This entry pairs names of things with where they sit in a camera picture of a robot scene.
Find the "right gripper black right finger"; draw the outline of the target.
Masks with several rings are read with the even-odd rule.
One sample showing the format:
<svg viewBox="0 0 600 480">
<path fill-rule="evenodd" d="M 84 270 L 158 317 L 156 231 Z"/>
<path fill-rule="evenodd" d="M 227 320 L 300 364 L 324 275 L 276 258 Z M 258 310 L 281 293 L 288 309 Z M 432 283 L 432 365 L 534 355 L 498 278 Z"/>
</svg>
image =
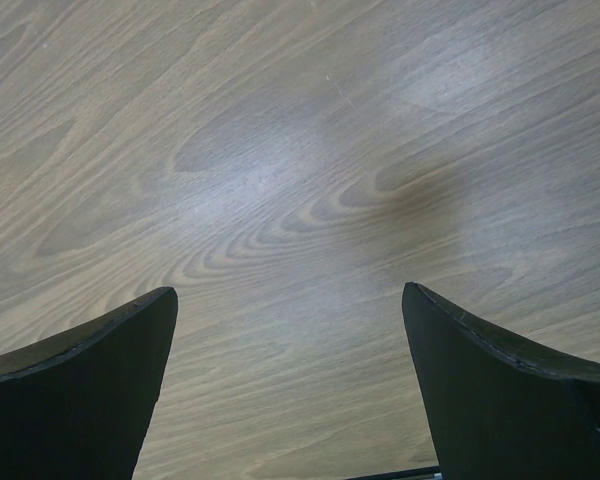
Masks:
<svg viewBox="0 0 600 480">
<path fill-rule="evenodd" d="M 600 363 L 408 282 L 402 314 L 445 479 L 600 479 Z"/>
</svg>

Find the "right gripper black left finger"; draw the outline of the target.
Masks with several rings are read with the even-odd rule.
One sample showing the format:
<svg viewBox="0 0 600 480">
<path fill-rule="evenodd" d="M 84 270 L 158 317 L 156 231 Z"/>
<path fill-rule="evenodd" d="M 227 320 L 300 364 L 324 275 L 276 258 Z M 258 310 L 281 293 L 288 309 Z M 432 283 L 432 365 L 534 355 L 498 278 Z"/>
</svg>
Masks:
<svg viewBox="0 0 600 480">
<path fill-rule="evenodd" d="M 178 313 L 172 287 L 0 355 L 0 479 L 130 479 Z"/>
</svg>

